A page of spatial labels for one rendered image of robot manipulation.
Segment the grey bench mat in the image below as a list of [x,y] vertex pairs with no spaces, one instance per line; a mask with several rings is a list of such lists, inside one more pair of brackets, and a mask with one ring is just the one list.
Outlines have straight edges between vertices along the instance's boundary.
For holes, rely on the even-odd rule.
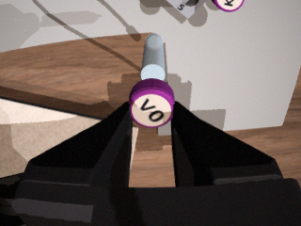
[[301,67],[301,0],[206,1],[186,19],[167,0],[0,0],[0,53],[158,33],[175,101],[222,131],[282,126]]

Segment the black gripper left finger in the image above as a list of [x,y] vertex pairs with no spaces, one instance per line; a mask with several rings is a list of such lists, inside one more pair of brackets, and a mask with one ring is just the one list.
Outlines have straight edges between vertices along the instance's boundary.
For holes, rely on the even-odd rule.
[[128,103],[104,120],[30,159],[21,181],[39,179],[129,187],[133,120]]

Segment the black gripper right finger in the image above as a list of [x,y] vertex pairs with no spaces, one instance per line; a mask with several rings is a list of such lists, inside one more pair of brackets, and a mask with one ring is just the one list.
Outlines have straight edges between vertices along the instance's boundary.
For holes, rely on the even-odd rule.
[[199,119],[177,101],[173,105],[171,143],[175,186],[284,179],[275,158]]

